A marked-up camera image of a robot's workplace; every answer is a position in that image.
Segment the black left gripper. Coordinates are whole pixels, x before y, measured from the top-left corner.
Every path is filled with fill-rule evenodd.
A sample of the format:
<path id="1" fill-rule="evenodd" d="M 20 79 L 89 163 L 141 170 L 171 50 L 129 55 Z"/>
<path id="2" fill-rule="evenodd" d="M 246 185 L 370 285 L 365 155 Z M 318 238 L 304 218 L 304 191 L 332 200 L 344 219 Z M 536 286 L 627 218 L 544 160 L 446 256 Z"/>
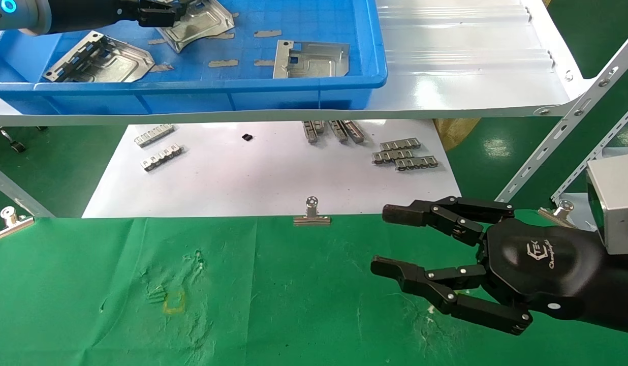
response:
<path id="1" fill-rule="evenodd" d="M 161 10 L 185 10 L 193 1 L 142 1 L 141 7 Z M 174 12 L 141 11 L 139 1 L 78 1 L 78 30 L 94 30 L 119 21 L 137 19 L 140 27 L 172 27 Z"/>

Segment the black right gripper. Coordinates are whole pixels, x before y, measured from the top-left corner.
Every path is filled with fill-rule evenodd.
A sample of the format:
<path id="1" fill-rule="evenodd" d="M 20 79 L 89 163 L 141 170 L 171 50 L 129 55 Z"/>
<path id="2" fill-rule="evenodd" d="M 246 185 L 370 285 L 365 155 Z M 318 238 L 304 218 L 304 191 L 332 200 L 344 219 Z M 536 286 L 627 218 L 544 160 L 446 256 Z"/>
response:
<path id="1" fill-rule="evenodd" d="M 607 252 L 598 235 L 534 226 L 514 217 L 504 202 L 454 196 L 387 204 L 384 222 L 432 227 L 470 247 L 484 238 L 482 265 L 424 269 L 375 256 L 370 271 L 395 280 L 402 292 L 423 297 L 441 314 L 515 336 L 532 324 L 527 310 L 561 320 L 604 320 L 600 295 Z M 495 225 L 485 233 L 482 223 Z M 499 303 L 459 292 L 479 287 Z"/>

